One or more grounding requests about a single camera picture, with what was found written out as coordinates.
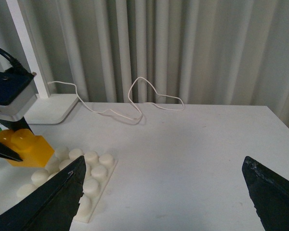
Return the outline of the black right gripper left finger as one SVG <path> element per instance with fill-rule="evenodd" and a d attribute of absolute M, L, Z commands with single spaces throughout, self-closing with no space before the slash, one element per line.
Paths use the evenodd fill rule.
<path fill-rule="evenodd" d="M 67 231 L 83 196 L 83 156 L 0 215 L 0 231 Z"/>

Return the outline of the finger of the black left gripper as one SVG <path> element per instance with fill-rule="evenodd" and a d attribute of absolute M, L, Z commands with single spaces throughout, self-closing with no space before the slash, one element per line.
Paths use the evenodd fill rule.
<path fill-rule="evenodd" d="M 0 158 L 22 162 L 20 155 L 0 142 Z"/>
<path fill-rule="evenodd" d="M 33 133 L 32 129 L 30 128 L 29 124 L 26 122 L 24 117 L 18 121 L 7 121 L 0 119 L 0 124 L 13 131 L 18 131 L 20 129 L 28 129 L 31 131 L 31 133 Z"/>

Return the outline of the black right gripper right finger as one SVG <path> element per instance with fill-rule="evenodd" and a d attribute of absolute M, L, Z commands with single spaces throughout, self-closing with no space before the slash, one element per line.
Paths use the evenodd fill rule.
<path fill-rule="evenodd" d="M 289 180 L 246 156 L 242 173 L 266 231 L 289 231 Z"/>

